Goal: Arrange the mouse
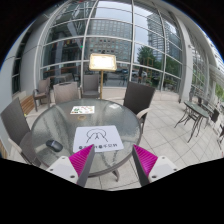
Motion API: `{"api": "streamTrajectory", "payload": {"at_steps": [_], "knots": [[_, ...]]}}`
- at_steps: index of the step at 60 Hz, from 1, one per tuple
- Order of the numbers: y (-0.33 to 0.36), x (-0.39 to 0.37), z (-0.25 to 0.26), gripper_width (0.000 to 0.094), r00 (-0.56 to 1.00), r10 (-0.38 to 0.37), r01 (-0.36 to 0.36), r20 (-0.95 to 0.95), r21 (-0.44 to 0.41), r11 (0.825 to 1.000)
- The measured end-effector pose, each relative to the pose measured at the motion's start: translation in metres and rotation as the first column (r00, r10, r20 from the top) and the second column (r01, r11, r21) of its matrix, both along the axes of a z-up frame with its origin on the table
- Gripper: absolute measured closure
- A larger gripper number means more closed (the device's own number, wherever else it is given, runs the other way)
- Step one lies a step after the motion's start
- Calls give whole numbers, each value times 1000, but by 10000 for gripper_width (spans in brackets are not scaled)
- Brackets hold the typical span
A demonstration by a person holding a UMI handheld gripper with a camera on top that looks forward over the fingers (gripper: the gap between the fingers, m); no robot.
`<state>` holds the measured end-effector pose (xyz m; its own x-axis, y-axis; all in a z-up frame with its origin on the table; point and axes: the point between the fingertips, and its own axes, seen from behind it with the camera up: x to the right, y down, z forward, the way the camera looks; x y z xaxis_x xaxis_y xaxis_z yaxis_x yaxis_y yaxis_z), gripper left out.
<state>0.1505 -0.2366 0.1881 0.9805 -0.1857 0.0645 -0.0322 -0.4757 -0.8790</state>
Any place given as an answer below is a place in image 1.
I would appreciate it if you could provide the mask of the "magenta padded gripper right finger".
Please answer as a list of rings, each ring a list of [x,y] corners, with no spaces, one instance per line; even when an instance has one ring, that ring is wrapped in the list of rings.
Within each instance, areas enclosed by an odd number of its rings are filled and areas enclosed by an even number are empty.
[[[157,157],[137,145],[133,146],[132,156],[141,186],[148,185],[178,170],[166,156]]]

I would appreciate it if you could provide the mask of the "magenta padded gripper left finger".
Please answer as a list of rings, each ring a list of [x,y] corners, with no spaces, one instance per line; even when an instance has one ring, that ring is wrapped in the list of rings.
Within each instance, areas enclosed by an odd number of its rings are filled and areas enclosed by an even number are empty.
[[[70,157],[61,156],[47,171],[78,186],[84,187],[88,179],[94,155],[94,146],[90,145]]]

